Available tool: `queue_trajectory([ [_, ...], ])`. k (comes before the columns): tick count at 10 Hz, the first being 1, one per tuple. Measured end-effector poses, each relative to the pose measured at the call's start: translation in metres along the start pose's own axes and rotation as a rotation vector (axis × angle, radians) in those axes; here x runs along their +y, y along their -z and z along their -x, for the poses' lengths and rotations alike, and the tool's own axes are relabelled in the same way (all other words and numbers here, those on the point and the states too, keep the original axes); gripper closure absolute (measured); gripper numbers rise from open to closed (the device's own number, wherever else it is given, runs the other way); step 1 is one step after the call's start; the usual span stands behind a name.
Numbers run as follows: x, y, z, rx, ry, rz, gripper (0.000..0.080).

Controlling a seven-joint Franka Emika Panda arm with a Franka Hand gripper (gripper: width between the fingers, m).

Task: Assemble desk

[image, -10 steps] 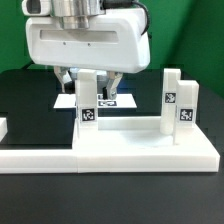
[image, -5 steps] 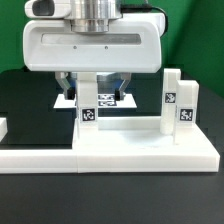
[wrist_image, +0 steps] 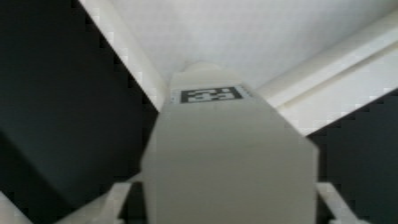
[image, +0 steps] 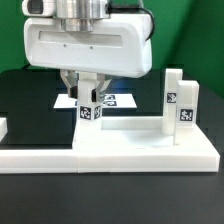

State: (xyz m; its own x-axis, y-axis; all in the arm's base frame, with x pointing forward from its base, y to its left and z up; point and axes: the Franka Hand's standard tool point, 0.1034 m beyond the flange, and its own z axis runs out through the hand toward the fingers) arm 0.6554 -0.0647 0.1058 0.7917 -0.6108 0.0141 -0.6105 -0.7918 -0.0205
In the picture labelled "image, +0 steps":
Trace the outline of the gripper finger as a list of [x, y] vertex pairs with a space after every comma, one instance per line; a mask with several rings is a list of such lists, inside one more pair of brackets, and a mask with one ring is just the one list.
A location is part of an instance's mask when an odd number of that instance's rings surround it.
[[78, 97], [78, 83], [77, 75], [72, 70], [61, 70], [60, 76], [65, 86], [67, 87], [67, 93], [69, 98]]
[[103, 102], [105, 92], [111, 82], [111, 77], [105, 74], [98, 74], [96, 79], [96, 87], [91, 92], [93, 102]]

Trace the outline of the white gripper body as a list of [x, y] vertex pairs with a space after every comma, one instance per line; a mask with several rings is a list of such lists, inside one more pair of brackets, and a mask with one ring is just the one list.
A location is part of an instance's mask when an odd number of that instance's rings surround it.
[[25, 54], [33, 66], [139, 78], [152, 68], [152, 29], [146, 14], [113, 14], [91, 32], [69, 32], [55, 18], [24, 25]]

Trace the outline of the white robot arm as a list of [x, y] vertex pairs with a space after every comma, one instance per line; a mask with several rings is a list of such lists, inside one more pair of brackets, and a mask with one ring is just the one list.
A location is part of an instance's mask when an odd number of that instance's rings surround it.
[[152, 68], [150, 10], [111, 0], [23, 0], [33, 66], [139, 78]]

